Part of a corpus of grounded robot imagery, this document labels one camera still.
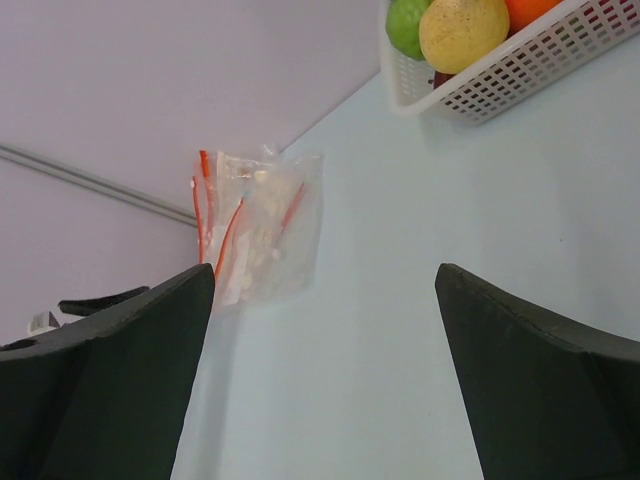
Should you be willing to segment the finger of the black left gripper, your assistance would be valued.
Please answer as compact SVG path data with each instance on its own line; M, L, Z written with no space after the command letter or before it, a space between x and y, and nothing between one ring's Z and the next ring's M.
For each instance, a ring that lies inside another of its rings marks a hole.
M124 301L135 298L150 290L149 286L137 287L114 295L82 299L82 300L61 300L58 309L67 315L90 316L97 312L106 310Z

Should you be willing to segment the orange tangerine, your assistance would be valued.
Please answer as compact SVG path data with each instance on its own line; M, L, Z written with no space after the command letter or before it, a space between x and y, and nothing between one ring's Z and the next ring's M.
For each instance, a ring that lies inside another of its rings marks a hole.
M506 0L510 18L509 33L521 31L559 3L561 0Z

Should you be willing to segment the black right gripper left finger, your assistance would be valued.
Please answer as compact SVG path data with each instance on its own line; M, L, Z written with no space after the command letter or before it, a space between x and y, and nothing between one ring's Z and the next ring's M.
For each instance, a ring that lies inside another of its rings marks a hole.
M213 303L208 264L1 349L5 479L167 479Z

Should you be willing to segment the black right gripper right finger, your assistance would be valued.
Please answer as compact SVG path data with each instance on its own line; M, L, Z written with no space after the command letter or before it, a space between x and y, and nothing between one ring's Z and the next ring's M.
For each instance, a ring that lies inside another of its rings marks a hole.
M435 289L487 479L635 479L639 345L454 264Z

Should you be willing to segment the yellow pear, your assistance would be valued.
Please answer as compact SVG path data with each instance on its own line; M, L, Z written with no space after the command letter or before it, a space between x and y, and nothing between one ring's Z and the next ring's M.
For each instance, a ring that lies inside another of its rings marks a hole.
M509 27L502 0L432 1L419 23L420 47L432 68L456 75L502 44Z

